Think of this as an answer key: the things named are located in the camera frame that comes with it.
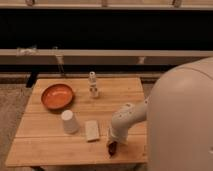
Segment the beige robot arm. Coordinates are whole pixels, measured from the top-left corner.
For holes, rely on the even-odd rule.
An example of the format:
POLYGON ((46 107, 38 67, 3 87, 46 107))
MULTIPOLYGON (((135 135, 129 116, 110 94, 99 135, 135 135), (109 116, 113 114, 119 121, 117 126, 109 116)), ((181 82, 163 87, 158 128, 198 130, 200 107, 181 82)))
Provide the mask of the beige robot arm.
POLYGON ((114 113, 109 140, 126 142, 143 121, 148 171, 213 171, 213 57, 167 71, 144 101, 114 113))

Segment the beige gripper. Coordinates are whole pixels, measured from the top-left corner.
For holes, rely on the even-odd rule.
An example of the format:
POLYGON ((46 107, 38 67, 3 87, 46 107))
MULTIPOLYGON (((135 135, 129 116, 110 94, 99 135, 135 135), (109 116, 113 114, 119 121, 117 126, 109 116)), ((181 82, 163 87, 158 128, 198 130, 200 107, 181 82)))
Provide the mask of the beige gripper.
POLYGON ((108 130, 108 142, 117 142, 120 144, 127 143, 128 133, 126 131, 116 131, 114 128, 110 127, 108 130))

